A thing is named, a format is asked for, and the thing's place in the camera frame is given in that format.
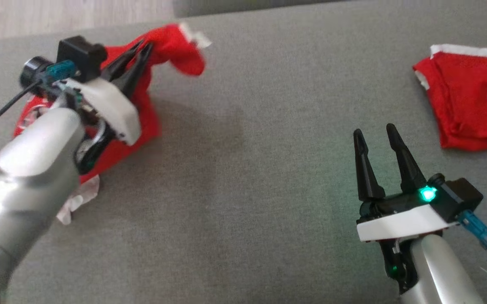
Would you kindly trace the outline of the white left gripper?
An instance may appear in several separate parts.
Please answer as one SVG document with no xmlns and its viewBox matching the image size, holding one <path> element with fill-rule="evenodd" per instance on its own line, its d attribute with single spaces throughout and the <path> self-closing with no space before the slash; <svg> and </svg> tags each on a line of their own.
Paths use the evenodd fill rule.
<svg viewBox="0 0 487 304">
<path fill-rule="evenodd" d="M 141 136 L 139 112 L 130 101 L 154 48 L 143 40 L 120 54 L 101 70 L 101 77 L 81 83 L 66 79 L 110 125 L 119 141 L 133 146 Z M 119 89 L 110 81 L 119 81 Z"/>
</svg>

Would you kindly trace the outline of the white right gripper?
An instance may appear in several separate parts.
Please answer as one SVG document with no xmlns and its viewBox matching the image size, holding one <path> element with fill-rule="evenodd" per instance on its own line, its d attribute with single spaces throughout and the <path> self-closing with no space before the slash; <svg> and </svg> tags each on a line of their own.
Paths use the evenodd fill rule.
<svg viewBox="0 0 487 304">
<path fill-rule="evenodd" d="M 427 181 L 396 126 L 389 123 L 386 131 L 397 157 L 403 193 L 387 197 L 373 172 L 361 129 L 353 132 L 358 198 L 363 202 L 356 222 L 359 240 L 394 240 L 454 226 L 453 221 L 447 222 L 435 211 L 432 202 L 423 200 L 419 194 L 411 194 L 426 187 Z"/>
</svg>

